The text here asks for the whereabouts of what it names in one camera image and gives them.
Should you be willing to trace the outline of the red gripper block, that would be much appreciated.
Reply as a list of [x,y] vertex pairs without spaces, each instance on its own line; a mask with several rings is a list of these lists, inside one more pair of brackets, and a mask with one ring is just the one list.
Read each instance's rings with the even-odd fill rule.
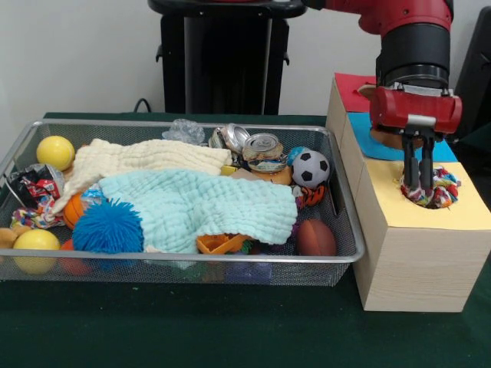
[[[433,189],[433,148],[436,134],[455,133],[460,124],[463,103],[459,97],[423,95],[391,90],[375,89],[370,104],[372,127],[390,133],[423,136],[422,160],[420,161],[420,184],[425,191]],[[404,150],[404,185],[419,186],[419,161],[415,156],[411,136],[401,138]]]

